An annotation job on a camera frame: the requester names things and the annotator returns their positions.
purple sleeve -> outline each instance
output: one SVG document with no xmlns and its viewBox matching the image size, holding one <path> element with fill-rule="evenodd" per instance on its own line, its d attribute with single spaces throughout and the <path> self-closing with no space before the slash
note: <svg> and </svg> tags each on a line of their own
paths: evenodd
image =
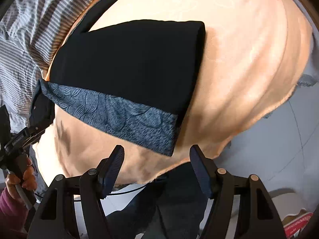
<svg viewBox="0 0 319 239">
<path fill-rule="evenodd" d="M 0 222 L 6 224 L 9 229 L 20 231 L 26 221 L 27 208 L 13 199 L 7 188 L 0 196 Z"/>
</svg>

hand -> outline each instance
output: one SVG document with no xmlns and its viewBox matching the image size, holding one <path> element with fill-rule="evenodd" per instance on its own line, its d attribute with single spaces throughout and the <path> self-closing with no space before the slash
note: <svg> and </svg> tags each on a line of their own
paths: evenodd
<svg viewBox="0 0 319 239">
<path fill-rule="evenodd" d="M 23 174 L 23 184 L 22 184 L 22 188 L 27 189 L 29 191 L 33 191 L 36 190 L 36 188 L 38 187 L 36 181 L 35 181 L 35 177 L 33 175 L 34 169 L 31 166 L 32 162 L 31 160 L 28 158 L 28 168 L 26 169 L 26 171 Z M 5 184 L 7 185 L 8 188 L 8 192 L 10 194 L 10 196 L 19 201 L 19 202 L 23 202 L 22 199 L 20 198 L 19 193 L 16 190 L 15 185 L 19 184 L 21 181 L 18 177 L 16 177 L 14 174 L 8 174 L 7 178 L 5 179 Z"/>
</svg>

black cloth cover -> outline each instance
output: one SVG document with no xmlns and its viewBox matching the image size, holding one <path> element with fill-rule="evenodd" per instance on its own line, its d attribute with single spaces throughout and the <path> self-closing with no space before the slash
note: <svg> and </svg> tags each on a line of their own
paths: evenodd
<svg viewBox="0 0 319 239">
<path fill-rule="evenodd" d="M 203 22 L 136 20 L 69 39 L 50 82 L 114 95 L 180 116 L 188 108 L 205 42 Z"/>
</svg>

peach fleece fabric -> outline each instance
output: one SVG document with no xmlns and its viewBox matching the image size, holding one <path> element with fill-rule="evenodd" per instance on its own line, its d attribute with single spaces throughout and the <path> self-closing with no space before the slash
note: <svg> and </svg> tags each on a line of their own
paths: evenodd
<svg viewBox="0 0 319 239">
<path fill-rule="evenodd" d="M 193 144 L 217 157 L 233 136 L 291 96 L 309 57 L 312 29 L 292 0 L 118 0 L 91 30 L 138 19 L 206 26 L 203 61 L 173 156 L 103 133 L 56 106 L 55 123 L 36 148 L 48 184 L 61 170 L 69 177 L 96 167 L 117 144 L 125 149 L 117 184 L 153 180 L 189 161 Z M 47 168 L 52 164 L 42 154 L 55 155 L 56 167 Z"/>
</svg>

striped fabric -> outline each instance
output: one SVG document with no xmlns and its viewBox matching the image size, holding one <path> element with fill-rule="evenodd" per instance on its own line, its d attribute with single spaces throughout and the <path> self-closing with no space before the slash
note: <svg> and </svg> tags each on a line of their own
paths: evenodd
<svg viewBox="0 0 319 239">
<path fill-rule="evenodd" d="M 32 93 L 69 29 L 92 0 L 15 0 L 0 22 L 0 105 L 11 132 L 28 125 Z"/>
</svg>

